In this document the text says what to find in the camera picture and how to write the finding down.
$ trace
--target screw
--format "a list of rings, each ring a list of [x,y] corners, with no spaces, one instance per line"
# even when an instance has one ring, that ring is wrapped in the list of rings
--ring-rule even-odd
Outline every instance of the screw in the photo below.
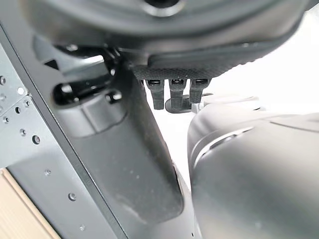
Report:
[[[0,85],[3,86],[5,84],[5,82],[6,82],[5,77],[4,76],[0,76]]]
[[[45,170],[44,175],[45,176],[50,176],[51,175],[51,170],[50,169]]]
[[[84,231],[84,230],[85,230],[85,225],[82,224],[82,225],[80,226],[80,230],[81,230],[81,231]]]
[[[34,135],[32,137],[32,141],[33,141],[34,144],[40,144],[40,142],[41,142],[39,136],[37,136],[37,135]]]

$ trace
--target white backdrop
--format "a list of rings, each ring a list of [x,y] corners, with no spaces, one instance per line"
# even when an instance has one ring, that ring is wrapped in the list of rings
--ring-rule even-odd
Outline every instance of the white backdrop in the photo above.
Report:
[[[188,94],[189,85],[184,94]],[[319,7],[309,11],[296,34],[276,51],[214,78],[204,90],[258,96],[268,111],[307,114],[319,112]],[[150,91],[148,101],[153,109]],[[168,82],[165,100],[169,99]],[[187,165],[187,129],[193,113],[154,111],[173,161],[190,186]]]

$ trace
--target wooden floor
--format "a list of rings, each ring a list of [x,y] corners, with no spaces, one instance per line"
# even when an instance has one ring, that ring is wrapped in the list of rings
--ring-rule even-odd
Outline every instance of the wooden floor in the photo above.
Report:
[[[59,239],[6,169],[0,169],[0,239]]]

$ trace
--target metal panel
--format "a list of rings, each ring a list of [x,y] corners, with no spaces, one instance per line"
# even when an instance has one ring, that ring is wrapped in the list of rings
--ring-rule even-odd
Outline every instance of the metal panel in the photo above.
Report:
[[[5,115],[10,120],[0,126],[1,161],[19,162],[8,169],[61,236],[115,239],[31,97],[23,98]]]
[[[0,116],[26,95],[26,88],[0,44]]]

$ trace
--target screw hole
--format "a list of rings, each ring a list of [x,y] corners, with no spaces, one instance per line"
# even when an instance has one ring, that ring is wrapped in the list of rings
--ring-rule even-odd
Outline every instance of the screw hole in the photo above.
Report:
[[[16,112],[17,114],[19,114],[19,113],[21,113],[21,109],[20,109],[19,107],[15,107],[15,112]]]
[[[8,117],[3,117],[3,120],[2,120],[4,123],[9,123],[9,118]]]
[[[37,135],[34,135],[34,136],[32,137],[32,141],[33,141],[33,143],[36,144],[36,145],[40,144],[40,142],[41,142],[40,137],[37,136]]]
[[[4,85],[5,85],[5,82],[6,82],[5,77],[0,76],[0,85],[4,86]]]
[[[26,136],[26,130],[25,129],[20,129],[20,134],[22,137],[25,137]]]
[[[69,193],[68,198],[69,198],[70,201],[75,202],[76,195],[74,193]]]
[[[26,108],[29,108],[30,107],[30,101],[24,101],[24,106]]]

